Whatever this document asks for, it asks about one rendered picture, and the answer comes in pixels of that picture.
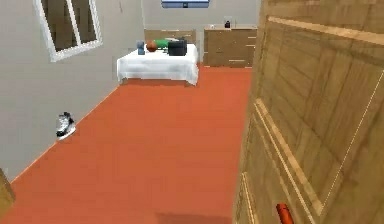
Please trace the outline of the black box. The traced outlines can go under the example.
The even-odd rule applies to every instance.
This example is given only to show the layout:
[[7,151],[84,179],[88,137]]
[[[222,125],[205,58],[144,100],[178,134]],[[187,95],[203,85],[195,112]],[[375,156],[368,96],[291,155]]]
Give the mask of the black box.
[[168,43],[168,54],[170,56],[185,56],[187,53],[187,41],[179,39]]

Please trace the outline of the grey and black shoe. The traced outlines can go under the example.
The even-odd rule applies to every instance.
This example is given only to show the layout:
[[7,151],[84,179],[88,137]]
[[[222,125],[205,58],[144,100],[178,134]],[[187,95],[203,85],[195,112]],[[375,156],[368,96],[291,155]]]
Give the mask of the grey and black shoe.
[[75,122],[69,112],[63,112],[58,116],[58,125],[56,128],[56,137],[63,140],[76,131]]

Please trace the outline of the wooden room door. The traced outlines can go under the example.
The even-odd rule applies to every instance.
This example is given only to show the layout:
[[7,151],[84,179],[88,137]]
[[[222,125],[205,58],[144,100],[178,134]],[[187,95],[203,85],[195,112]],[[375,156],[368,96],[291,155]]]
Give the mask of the wooden room door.
[[384,0],[262,0],[232,224],[384,224]]

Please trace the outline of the white covered bed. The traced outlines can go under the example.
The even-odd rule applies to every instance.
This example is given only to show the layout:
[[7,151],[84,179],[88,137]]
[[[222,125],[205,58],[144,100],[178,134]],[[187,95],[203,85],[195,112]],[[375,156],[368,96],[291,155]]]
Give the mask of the white covered bed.
[[158,39],[183,38],[186,43],[186,54],[170,56],[166,49],[149,52],[146,46],[136,49],[116,61],[116,74],[119,82],[123,79],[151,79],[185,81],[196,85],[198,81],[199,60],[196,46],[195,30],[145,30],[146,41]]

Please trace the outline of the wooden chest of drawers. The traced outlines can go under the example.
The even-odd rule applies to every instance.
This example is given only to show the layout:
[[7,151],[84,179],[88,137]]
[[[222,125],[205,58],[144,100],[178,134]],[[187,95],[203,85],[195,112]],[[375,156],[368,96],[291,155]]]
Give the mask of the wooden chest of drawers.
[[256,27],[205,28],[203,64],[209,67],[251,67],[256,36]]

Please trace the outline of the white framed window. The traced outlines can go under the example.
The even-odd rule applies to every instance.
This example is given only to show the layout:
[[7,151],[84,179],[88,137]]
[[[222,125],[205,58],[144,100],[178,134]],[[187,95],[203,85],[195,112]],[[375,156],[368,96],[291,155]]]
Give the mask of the white framed window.
[[103,44],[96,0],[33,0],[51,62]]

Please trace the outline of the wooden furniture corner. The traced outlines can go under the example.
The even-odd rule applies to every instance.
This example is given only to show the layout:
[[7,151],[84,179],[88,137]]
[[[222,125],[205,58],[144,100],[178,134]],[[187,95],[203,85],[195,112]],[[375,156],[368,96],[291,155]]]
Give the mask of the wooden furniture corner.
[[0,168],[0,219],[12,207],[15,195],[3,170]]

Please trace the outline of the blue framed wall picture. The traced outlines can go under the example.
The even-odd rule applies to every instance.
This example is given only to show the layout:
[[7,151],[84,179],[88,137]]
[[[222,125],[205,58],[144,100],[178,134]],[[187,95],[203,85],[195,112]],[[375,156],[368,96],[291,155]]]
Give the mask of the blue framed wall picture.
[[210,0],[161,0],[163,8],[208,8]]

